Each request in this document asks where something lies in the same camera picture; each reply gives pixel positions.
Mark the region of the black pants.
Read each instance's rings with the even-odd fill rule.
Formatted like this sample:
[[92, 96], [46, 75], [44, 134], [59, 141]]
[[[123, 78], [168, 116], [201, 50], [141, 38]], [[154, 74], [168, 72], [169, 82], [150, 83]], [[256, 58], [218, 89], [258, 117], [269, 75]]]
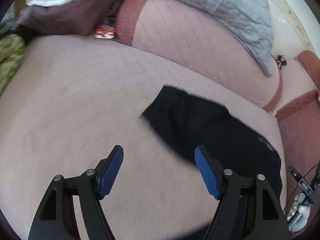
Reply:
[[280, 197], [278, 152], [265, 137], [231, 116], [225, 106], [164, 86], [142, 115], [183, 159], [195, 163], [195, 149], [204, 146], [213, 159], [240, 176], [263, 174]]

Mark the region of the red upholstered headboard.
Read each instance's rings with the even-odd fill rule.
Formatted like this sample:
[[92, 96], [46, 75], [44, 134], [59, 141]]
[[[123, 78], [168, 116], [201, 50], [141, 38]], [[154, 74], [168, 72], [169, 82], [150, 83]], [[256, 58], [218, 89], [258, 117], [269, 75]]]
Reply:
[[282, 66], [274, 58], [280, 84], [277, 101], [261, 120], [264, 174], [281, 207], [295, 192], [293, 178], [285, 171], [289, 165], [302, 174], [319, 162], [319, 58], [305, 50], [296, 60]]

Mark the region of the pink quilted mattress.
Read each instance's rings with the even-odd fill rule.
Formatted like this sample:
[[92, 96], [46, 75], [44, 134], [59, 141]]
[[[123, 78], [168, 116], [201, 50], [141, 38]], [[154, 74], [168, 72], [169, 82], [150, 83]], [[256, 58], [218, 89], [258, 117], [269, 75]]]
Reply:
[[1, 210], [22, 239], [54, 176], [81, 175], [115, 145], [124, 161], [101, 206], [116, 239], [173, 239], [212, 220], [198, 169], [141, 117], [164, 85], [226, 106], [283, 155], [276, 118], [199, 73], [112, 40], [42, 36], [1, 95]]

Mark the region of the small black dark object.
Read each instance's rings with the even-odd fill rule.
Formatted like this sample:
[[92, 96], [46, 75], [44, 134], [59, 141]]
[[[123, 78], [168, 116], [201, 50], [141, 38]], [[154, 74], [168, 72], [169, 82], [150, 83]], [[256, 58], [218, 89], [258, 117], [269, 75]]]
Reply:
[[287, 60], [284, 55], [278, 55], [276, 58], [276, 63], [278, 65], [279, 69], [282, 69], [283, 66], [287, 65]]

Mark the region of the green patterned quilt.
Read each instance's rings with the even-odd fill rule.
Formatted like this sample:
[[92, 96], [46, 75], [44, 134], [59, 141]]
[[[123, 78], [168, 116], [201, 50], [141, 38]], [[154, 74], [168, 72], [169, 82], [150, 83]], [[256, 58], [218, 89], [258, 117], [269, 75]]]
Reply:
[[11, 34], [1, 39], [0, 90], [8, 85], [20, 67], [25, 50], [22, 37]]

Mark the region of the red white small pouch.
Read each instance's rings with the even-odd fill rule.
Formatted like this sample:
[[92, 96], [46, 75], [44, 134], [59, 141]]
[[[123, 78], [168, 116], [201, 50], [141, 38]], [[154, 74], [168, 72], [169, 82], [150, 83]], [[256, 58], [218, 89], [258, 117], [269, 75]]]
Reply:
[[116, 20], [112, 17], [101, 18], [97, 22], [94, 35], [96, 38], [114, 39], [116, 35]]

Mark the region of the dark purple blanket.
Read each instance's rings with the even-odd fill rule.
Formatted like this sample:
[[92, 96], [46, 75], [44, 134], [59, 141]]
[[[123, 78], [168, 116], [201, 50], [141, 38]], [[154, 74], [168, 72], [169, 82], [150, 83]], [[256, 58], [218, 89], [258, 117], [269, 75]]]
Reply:
[[115, 15], [120, 4], [121, 0], [77, 0], [58, 7], [27, 6], [17, 23], [42, 35], [87, 36], [98, 20]]

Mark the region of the pink bolster pillow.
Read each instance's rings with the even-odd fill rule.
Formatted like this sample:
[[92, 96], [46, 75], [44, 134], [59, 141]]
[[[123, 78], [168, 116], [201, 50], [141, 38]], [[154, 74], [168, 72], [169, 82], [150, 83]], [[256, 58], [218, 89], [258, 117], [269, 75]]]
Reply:
[[282, 79], [265, 76], [242, 44], [209, 15], [176, 0], [124, 0], [116, 40], [185, 66], [270, 111]]

